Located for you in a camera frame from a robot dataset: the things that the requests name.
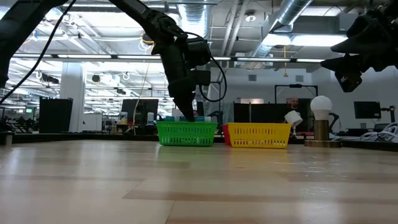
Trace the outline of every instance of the green basket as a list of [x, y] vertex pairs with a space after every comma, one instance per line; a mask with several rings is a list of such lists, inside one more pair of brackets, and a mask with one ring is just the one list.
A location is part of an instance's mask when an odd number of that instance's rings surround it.
[[159, 142], [163, 146], [211, 146], [217, 123], [157, 122]]

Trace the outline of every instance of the pillar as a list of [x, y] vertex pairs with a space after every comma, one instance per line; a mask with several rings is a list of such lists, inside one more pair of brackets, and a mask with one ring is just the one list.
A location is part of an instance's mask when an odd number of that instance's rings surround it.
[[83, 131], [83, 113], [85, 109], [86, 71], [82, 63], [64, 62], [62, 65], [60, 99], [73, 99], [70, 116], [70, 132]]

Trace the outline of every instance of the table surface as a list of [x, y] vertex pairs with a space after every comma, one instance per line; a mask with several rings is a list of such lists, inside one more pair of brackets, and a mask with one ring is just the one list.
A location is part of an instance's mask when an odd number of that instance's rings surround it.
[[1, 223], [398, 223], [398, 154], [64, 141], [0, 148]]

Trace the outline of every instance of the yellow basket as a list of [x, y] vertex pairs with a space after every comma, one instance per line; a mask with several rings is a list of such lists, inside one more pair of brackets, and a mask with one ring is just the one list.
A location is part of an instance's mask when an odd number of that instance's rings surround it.
[[285, 149], [291, 124], [228, 123], [232, 147]]

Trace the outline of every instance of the lamp base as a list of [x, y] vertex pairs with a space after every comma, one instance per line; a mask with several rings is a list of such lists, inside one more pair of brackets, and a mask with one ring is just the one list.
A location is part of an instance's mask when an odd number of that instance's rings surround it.
[[306, 140], [304, 146], [307, 147], [341, 147], [339, 141], [317, 141], [317, 140]]

